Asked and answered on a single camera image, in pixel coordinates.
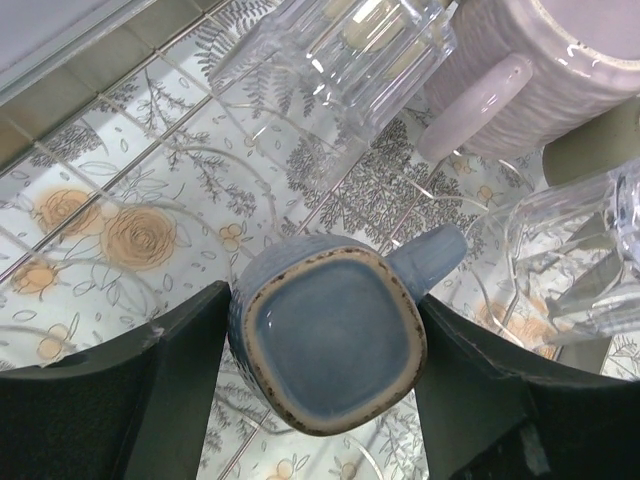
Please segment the blue textured square mug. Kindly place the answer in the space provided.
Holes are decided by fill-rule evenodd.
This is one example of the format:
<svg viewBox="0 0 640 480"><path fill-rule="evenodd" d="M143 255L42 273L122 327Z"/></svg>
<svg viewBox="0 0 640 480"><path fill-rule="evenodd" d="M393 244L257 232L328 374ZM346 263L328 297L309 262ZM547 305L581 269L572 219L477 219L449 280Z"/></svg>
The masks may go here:
<svg viewBox="0 0 640 480"><path fill-rule="evenodd" d="M228 341L239 372L304 434L367 423L418 382L428 356L419 302L466 252L453 224L386 255L335 234L265 248L232 287Z"/></svg>

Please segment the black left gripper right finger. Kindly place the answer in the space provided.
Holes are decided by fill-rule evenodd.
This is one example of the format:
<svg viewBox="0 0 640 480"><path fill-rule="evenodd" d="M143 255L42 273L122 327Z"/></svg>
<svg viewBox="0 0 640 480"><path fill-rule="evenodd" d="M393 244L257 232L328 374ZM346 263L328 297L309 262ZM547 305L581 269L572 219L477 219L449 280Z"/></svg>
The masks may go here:
<svg viewBox="0 0 640 480"><path fill-rule="evenodd" d="M432 479L636 479L639 384L550 361L431 295L415 387Z"/></svg>

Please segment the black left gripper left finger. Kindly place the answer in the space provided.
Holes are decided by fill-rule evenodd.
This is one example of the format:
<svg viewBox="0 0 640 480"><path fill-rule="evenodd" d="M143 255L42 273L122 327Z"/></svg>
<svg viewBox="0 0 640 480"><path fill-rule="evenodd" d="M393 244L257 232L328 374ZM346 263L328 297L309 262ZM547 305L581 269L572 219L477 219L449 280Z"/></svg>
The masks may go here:
<svg viewBox="0 0 640 480"><path fill-rule="evenodd" d="M151 324L2 372L2 478L195 478L229 304L217 281Z"/></svg>

